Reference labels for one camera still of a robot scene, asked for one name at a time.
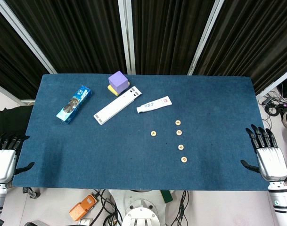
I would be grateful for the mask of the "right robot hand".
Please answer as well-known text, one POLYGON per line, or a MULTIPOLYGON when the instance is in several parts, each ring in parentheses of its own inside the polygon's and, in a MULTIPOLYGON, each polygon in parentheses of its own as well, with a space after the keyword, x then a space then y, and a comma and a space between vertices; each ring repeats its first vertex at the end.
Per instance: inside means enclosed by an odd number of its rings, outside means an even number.
POLYGON ((245 160, 241 160, 241 164, 246 169, 259 173, 266 181, 286 181, 286 162, 274 134, 269 129, 257 127, 253 124, 251 129, 246 128, 246 132, 250 137, 258 165, 250 165, 245 160))

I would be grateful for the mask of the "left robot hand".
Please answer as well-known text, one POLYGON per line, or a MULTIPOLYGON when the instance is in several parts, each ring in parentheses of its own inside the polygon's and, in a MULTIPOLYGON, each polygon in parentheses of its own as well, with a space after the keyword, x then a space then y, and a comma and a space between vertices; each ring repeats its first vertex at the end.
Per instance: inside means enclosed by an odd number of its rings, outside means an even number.
POLYGON ((17 168, 18 158, 20 156, 23 142, 29 136, 7 135, 6 133, 0 136, 0 184, 9 183, 15 175, 26 172, 34 166, 34 162, 28 165, 17 168))

